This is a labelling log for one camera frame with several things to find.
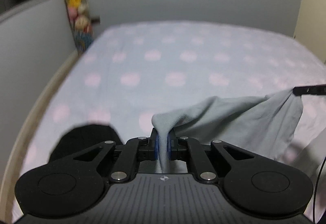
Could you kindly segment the grey t-shirt garment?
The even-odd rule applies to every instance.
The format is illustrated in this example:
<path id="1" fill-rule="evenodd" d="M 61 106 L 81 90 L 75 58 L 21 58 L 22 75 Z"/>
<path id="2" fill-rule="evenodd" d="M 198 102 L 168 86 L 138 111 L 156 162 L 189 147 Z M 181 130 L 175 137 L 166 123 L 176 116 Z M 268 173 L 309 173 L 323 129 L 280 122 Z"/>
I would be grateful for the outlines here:
<path id="1" fill-rule="evenodd" d="M 184 168 L 170 160 L 170 131 L 205 145 L 221 140 L 278 160 L 293 140 L 302 113 L 301 97 L 287 89 L 262 97 L 212 96 L 190 107 L 155 114 L 152 125 L 159 136 L 162 172 L 181 172 Z"/>

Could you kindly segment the cream room door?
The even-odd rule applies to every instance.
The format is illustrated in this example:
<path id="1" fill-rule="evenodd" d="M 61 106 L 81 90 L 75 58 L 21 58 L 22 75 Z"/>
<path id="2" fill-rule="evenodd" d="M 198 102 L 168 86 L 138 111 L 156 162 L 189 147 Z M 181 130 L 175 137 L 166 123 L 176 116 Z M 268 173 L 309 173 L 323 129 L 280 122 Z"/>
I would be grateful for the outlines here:
<path id="1" fill-rule="evenodd" d="M 325 63 L 325 0 L 301 0 L 293 37 Z"/>

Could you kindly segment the polka dot bed sheet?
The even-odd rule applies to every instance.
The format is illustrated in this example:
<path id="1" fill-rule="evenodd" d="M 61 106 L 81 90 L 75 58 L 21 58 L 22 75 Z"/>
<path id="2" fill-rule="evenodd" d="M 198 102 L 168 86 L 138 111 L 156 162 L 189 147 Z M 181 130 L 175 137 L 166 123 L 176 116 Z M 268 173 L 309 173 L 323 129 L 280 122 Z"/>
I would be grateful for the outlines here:
<path id="1" fill-rule="evenodd" d="M 99 36 L 50 103 L 15 185 L 19 223 L 319 223 L 325 96 L 303 113 L 283 155 L 177 137 L 181 172 L 150 160 L 152 117 L 209 97 L 262 97 L 325 84 L 325 66 L 293 38 L 240 26 L 148 22 Z M 75 127 L 111 126 L 105 141 L 56 161 Z"/>

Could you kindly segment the black sock foot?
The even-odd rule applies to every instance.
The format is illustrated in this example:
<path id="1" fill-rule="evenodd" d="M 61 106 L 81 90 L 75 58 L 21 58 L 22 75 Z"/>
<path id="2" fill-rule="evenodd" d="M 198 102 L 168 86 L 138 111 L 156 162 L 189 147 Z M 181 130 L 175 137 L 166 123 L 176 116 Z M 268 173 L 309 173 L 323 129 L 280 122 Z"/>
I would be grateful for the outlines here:
<path id="1" fill-rule="evenodd" d="M 80 152 L 105 141 L 114 141 L 122 145 L 116 131 L 109 125 L 89 124 L 75 127 L 64 134 L 54 147 L 49 162 Z"/>

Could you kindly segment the hanging plush toy organizer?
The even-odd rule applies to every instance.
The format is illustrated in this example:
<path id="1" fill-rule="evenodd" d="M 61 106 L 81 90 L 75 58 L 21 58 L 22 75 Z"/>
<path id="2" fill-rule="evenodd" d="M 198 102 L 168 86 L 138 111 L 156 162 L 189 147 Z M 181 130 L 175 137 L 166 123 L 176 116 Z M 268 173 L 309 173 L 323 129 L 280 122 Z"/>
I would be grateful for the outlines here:
<path id="1" fill-rule="evenodd" d="M 100 20 L 90 16 L 88 0 L 65 0 L 65 5 L 77 52 L 82 55 L 93 43 L 92 26 Z"/>

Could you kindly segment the wooden bed frame edge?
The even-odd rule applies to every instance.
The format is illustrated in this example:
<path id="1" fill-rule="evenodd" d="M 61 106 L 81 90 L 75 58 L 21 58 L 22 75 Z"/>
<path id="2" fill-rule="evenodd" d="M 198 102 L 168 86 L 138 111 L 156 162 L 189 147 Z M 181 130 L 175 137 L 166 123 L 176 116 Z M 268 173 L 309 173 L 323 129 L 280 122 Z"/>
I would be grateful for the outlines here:
<path id="1" fill-rule="evenodd" d="M 43 117 L 51 98 L 74 67 L 78 58 L 78 52 L 73 51 L 65 62 L 58 68 L 36 100 L 18 133 L 1 184 L 1 221 L 3 222 L 12 223 L 14 184 L 18 180 L 31 139 L 39 126 L 41 118 Z"/>

